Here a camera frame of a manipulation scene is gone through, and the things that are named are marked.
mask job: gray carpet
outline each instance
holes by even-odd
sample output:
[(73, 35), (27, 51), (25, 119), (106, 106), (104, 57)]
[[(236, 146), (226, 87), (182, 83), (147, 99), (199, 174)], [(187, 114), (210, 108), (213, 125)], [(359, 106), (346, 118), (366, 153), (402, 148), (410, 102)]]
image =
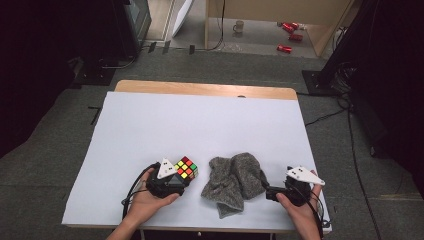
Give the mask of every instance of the gray carpet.
[[(69, 192), (90, 144), (91, 125), (107, 91), (121, 79), (289, 87), (306, 92), (301, 70), (320, 70), (324, 60), (162, 49), (142, 52), (116, 71), (111, 86), (67, 89), (30, 139), (0, 159), (0, 239), (104, 239), (108, 229), (61, 225)], [(305, 123), (340, 108), (331, 97), (299, 96)], [(422, 239), (424, 201), (411, 176), (391, 159), (369, 155), (369, 144), (351, 116), (359, 171), (382, 239)], [(326, 239), (377, 239), (355, 174), (347, 113), (307, 127), (330, 211)], [(298, 239), (296, 234), (277, 239)]]

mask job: wooden desk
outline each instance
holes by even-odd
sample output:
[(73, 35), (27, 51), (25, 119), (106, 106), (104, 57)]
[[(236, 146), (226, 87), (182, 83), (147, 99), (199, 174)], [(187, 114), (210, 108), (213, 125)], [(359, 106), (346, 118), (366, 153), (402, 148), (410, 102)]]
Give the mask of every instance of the wooden desk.
[[(227, 0), (225, 18), (307, 24), (317, 56), (321, 56), (354, 0)], [(206, 1), (205, 48), (208, 47), (209, 18), (222, 17), (224, 0)]]
[[(243, 213), (224, 219), (219, 219), (215, 203), (200, 197), (209, 180), (209, 161), (242, 151), (258, 159), (274, 186), (283, 186), (287, 166), (316, 169), (294, 90), (122, 80), (105, 99), (62, 224), (116, 227), (120, 201), (138, 174), (162, 157), (176, 162), (183, 154), (197, 164), (198, 177), (142, 229), (293, 231), (281, 205), (266, 200), (265, 194), (246, 201)], [(328, 219), (323, 194), (321, 201)]]

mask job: rubik's cube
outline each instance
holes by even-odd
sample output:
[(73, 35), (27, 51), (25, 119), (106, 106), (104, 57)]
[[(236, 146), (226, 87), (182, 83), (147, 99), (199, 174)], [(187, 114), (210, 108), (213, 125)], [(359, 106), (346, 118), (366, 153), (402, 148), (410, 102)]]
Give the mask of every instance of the rubik's cube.
[(190, 182), (197, 177), (198, 168), (196, 164), (194, 164), (187, 157), (183, 157), (177, 164), (174, 165), (175, 170), (177, 171), (177, 178), (186, 186), (190, 184)]

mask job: hand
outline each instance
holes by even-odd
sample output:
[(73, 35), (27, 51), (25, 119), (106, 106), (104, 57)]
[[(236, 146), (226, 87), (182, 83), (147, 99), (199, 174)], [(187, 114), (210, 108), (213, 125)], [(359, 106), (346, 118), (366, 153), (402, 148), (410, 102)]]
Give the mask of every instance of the hand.
[[(319, 197), (320, 192), (321, 185), (315, 184), (312, 188), (311, 200), (309, 201), (315, 211), (317, 211), (317, 196)], [(287, 213), (292, 219), (293, 224), (302, 239), (321, 239), (319, 236), (317, 224), (315, 222), (314, 214), (308, 204), (297, 207), (293, 205), (284, 194), (277, 193), (276, 196), (281, 205), (287, 210)]]
[(142, 184), (138, 189), (141, 192), (134, 194), (127, 216), (107, 239), (130, 239), (142, 223), (149, 220), (160, 208), (173, 203), (180, 196), (178, 193), (171, 194), (166, 198), (153, 196), (146, 188), (146, 180), (153, 171), (154, 169), (150, 168), (141, 176)]

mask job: crumpled gray fabric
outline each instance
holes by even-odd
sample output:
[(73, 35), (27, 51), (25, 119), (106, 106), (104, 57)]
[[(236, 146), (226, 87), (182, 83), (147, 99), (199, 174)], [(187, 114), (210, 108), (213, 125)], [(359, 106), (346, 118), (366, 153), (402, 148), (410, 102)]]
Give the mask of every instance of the crumpled gray fabric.
[(209, 182), (201, 196), (217, 203), (219, 218), (244, 210), (244, 200), (265, 192), (265, 174), (258, 160), (250, 153), (237, 154), (231, 159), (215, 157), (209, 162)]

